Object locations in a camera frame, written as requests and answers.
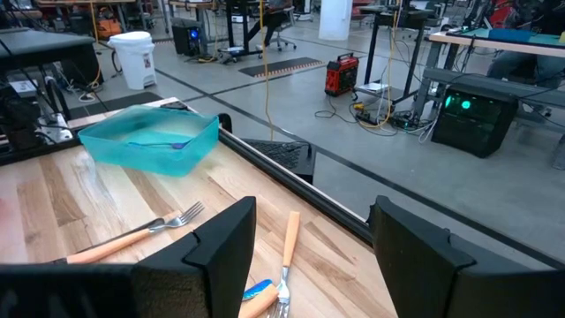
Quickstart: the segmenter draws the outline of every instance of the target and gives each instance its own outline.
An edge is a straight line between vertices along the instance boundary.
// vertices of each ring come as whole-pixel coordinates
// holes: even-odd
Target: gray floor
[[[217,18],[218,34],[226,33],[223,19]],[[288,47],[283,52],[270,48],[268,62],[311,57],[325,64],[340,54],[353,51],[361,57],[358,74],[358,83],[361,83],[365,75],[370,27],[352,23],[347,41],[328,42],[318,39],[318,26],[316,19],[314,22],[298,22],[295,27],[284,31],[283,37],[294,41],[298,48],[292,50]],[[241,37],[240,27],[235,34]],[[163,37],[166,34],[162,21],[158,21],[154,38]],[[382,28],[373,60],[373,80],[380,77],[388,63],[388,37],[388,30]],[[402,88],[404,85],[408,66],[403,59],[408,60],[414,37],[415,33],[409,30],[400,32],[397,37],[404,39],[406,45],[399,43],[394,47],[389,82],[393,87]],[[252,44],[258,43],[258,39],[259,36]],[[429,43],[425,43],[420,51],[418,61],[421,64],[426,60],[428,47]],[[102,99],[138,93],[127,88],[122,76],[109,78],[114,74],[109,51],[103,49],[99,59],[103,74],[108,79],[100,93]],[[491,60],[492,56],[473,55],[467,72],[485,73]],[[175,96],[188,100],[200,112],[231,114],[237,136],[269,138],[264,79],[238,71],[262,65],[257,57],[245,57],[236,64],[228,65],[196,64],[187,62],[187,57],[177,56],[172,43],[160,43],[154,49],[154,63],[157,85],[148,87],[148,91],[162,97]],[[416,75],[419,77],[422,71],[423,67],[419,65]],[[294,134],[320,148],[315,186],[362,217],[367,216],[369,205],[374,203],[377,195],[387,195],[394,203],[416,215],[533,268],[546,265],[444,215],[445,210],[455,211],[556,259],[565,260],[565,245],[562,244],[565,240],[562,208],[565,197],[561,196],[565,172],[554,170],[550,165],[559,134],[513,126],[501,149],[488,159],[478,159],[429,141],[419,144],[418,137],[403,132],[394,137],[381,137],[357,125],[346,124],[337,117],[314,117],[317,110],[330,110],[324,94],[325,78],[325,67],[313,67],[290,76],[277,75],[269,79],[270,115],[274,124],[282,129],[275,134],[275,139],[289,140]],[[388,82],[386,73],[384,81]],[[413,89],[418,85],[418,80],[412,81]],[[72,107],[83,105],[73,96],[69,96],[68,100]],[[343,117],[351,119],[349,95],[335,98],[332,103]],[[410,101],[402,105],[405,108],[409,106]],[[398,186],[391,187],[389,181]]]

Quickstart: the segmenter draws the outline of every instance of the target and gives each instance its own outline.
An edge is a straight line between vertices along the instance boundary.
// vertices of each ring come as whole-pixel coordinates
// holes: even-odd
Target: wooden table
[[[108,115],[72,120],[70,125]],[[257,198],[248,286],[265,278],[278,283],[286,223],[289,212],[296,210],[302,216],[289,277],[290,316],[396,316],[371,247],[222,143],[183,178],[95,163],[82,146],[0,167],[0,261],[55,260],[196,201],[206,206],[184,228],[102,260],[136,262],[246,195]]]

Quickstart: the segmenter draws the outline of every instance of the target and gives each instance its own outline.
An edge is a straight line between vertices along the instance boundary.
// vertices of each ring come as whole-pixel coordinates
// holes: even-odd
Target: red portable generator
[[[337,61],[328,63],[326,94],[339,96],[355,87],[359,59],[353,53],[342,54]]]

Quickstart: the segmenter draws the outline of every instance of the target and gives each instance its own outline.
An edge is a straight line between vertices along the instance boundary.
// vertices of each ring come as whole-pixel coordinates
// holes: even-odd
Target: black computer tower
[[[496,151],[518,109],[518,100],[455,84],[446,91],[432,141],[485,158]]]

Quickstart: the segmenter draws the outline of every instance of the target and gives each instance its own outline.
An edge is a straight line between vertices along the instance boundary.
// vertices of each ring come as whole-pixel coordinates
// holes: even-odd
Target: teal plastic bowl
[[[217,116],[136,105],[79,138],[95,161],[182,177],[215,147],[218,125]]]

